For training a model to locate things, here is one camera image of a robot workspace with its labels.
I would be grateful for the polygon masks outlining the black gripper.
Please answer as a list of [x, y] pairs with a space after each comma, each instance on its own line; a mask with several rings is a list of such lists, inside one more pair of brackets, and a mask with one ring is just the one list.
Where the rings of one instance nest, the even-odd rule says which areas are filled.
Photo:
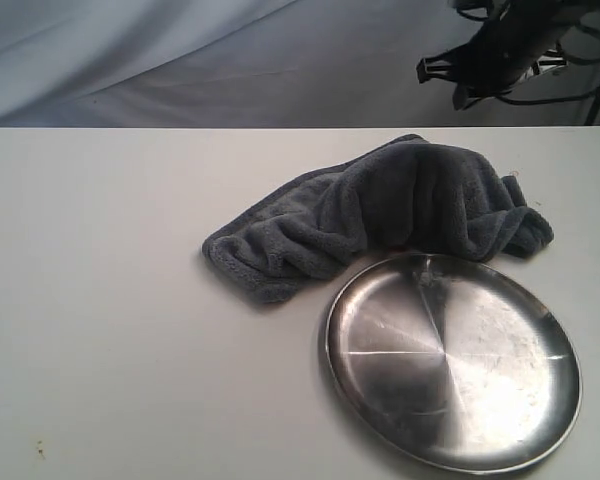
[[513, 87], [579, 19], [578, 1], [507, 1], [466, 44], [420, 59], [418, 82], [457, 84], [453, 108], [468, 110]]

